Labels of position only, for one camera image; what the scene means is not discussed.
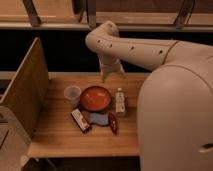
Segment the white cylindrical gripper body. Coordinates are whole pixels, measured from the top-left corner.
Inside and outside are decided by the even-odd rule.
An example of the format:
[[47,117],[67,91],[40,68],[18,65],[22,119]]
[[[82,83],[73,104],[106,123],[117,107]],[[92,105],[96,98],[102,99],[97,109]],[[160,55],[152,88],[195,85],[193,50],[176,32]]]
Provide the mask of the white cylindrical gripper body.
[[117,73],[121,77],[125,77],[125,72],[121,61],[116,57],[111,57],[109,55],[100,55],[99,66],[102,81],[105,81],[110,73]]

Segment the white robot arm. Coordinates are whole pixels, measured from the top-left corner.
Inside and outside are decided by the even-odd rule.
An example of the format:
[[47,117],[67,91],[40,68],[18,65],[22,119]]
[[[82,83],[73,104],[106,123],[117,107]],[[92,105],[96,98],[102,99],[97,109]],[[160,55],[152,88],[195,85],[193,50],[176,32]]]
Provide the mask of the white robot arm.
[[213,46],[119,36],[106,21],[86,36],[101,71],[122,61],[151,73],[137,101],[142,171],[213,171]]

